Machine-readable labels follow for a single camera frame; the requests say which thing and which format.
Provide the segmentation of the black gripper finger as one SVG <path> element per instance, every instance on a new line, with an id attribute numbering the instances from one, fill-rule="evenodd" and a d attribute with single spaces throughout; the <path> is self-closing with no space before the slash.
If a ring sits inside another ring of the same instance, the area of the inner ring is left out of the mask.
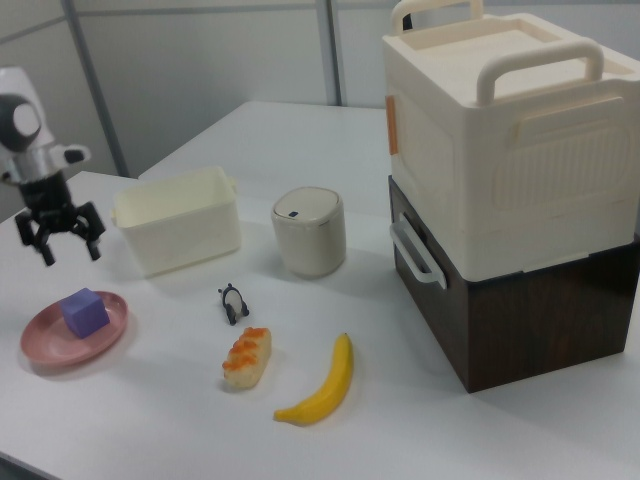
<path id="1" fill-rule="evenodd" d="M 105 231 L 105 226 L 93 202 L 77 207 L 73 233 L 85 241 L 93 261 L 101 257 L 99 242 Z"/>
<path id="2" fill-rule="evenodd" d="M 15 216 L 16 226 L 24 246 L 33 247 L 43 258 L 46 266 L 55 263 L 55 258 L 48 246 L 51 230 L 46 225 L 39 225 L 37 230 L 32 228 L 34 219 L 30 213 L 19 213 Z"/>

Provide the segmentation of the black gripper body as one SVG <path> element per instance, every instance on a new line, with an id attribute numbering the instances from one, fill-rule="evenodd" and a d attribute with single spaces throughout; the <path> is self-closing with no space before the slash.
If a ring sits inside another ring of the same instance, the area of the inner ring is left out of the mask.
<path id="1" fill-rule="evenodd" d="M 72 203 L 64 174 L 58 171 L 44 179 L 18 186 L 26 209 L 18 215 L 21 236 L 33 236 L 30 223 L 45 232 L 63 233 L 76 230 L 77 209 Z"/>

